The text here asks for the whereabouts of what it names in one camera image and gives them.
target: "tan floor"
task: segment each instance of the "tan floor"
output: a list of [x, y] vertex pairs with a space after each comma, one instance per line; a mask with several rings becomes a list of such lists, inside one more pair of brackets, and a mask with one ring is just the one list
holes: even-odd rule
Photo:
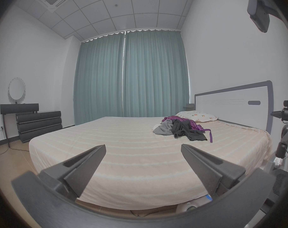
[[[29, 143], [22, 143], [20, 140], [10, 143], [11, 148], [29, 150]], [[6, 199], [17, 211], [17, 213], [31, 226], [40, 227], [36, 221], [29, 215], [23, 207], [15, 191], [11, 185], [11, 181], [26, 171], [32, 171], [37, 174], [36, 169], [32, 163], [30, 153], [27, 151], [8, 149], [8, 146], [0, 146], [0, 189], [5, 195]], [[85, 203], [80, 200], [76, 201], [94, 211], [102, 212], [108, 215], [115, 215], [120, 217], [133, 217], [130, 210], [110, 209], [106, 207], [97, 206], [90, 203]], [[148, 215], [147, 217], [160, 217], [164, 215], [172, 215], [176, 211], [176, 205], [160, 207], [149, 210], [133, 210], [132, 212], [139, 217]]]

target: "bed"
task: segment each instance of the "bed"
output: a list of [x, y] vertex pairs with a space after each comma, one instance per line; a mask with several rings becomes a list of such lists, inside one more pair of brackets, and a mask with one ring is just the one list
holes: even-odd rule
[[244, 166], [246, 174], [260, 167], [271, 153], [266, 130], [213, 121], [201, 123], [211, 129], [213, 143], [208, 131], [207, 141], [189, 141], [185, 136], [174, 139], [172, 135], [155, 135], [152, 128], [162, 119], [103, 117], [47, 133], [30, 141], [31, 159], [40, 172], [105, 144], [107, 153], [79, 199], [108, 208], [139, 210], [179, 204], [207, 194], [180, 152], [183, 143]]

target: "oval mirror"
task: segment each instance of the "oval mirror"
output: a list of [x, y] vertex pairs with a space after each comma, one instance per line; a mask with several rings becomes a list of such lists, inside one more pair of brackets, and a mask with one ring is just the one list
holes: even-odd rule
[[25, 83], [20, 78], [14, 78], [9, 84], [9, 96], [14, 100], [20, 100], [25, 94]]

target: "headboard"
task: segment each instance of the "headboard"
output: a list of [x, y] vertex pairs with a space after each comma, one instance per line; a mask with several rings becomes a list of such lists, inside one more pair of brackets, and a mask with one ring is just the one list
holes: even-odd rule
[[220, 121], [271, 133], [274, 94], [269, 80], [196, 94], [194, 104], [195, 110], [218, 116]]

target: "purple strap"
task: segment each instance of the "purple strap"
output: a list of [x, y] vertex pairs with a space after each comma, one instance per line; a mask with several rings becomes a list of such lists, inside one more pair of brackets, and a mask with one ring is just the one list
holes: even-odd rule
[[164, 122], [165, 120], [180, 120], [181, 122], [182, 121], [186, 121], [186, 120], [189, 120], [191, 122], [191, 129], [193, 130], [199, 130], [199, 131], [209, 131], [209, 137], [210, 137], [210, 142], [212, 143], [213, 142], [213, 137], [211, 135], [211, 130], [210, 129], [204, 129], [202, 128], [201, 125], [199, 124], [196, 124], [194, 120], [190, 120], [190, 119], [187, 119], [187, 118], [181, 118], [179, 116], [167, 116], [167, 117], [164, 117], [164, 119], [162, 120], [162, 122]]

